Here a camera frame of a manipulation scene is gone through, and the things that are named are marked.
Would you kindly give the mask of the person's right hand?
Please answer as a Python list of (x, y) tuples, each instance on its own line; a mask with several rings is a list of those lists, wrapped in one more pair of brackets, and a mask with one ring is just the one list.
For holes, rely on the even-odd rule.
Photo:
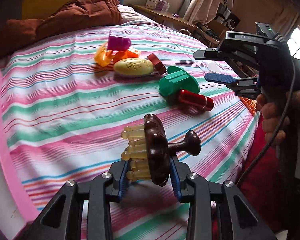
[[(265, 133), (264, 139), (266, 142), (269, 142), (273, 136), (273, 133), (280, 122), (281, 114), (279, 107), (273, 103), (268, 102), (266, 97), (263, 94), (260, 94), (257, 97), (257, 109), (261, 111), (263, 115), (262, 129)], [(294, 92), (290, 101), (290, 107), (295, 108), (295, 112), (300, 116), (300, 91)], [(290, 119), (288, 116), (285, 117), (285, 120), (282, 124), (281, 130), (278, 131), (276, 138), (274, 139), (272, 146), (281, 144), (286, 138), (285, 128), (288, 127)]]

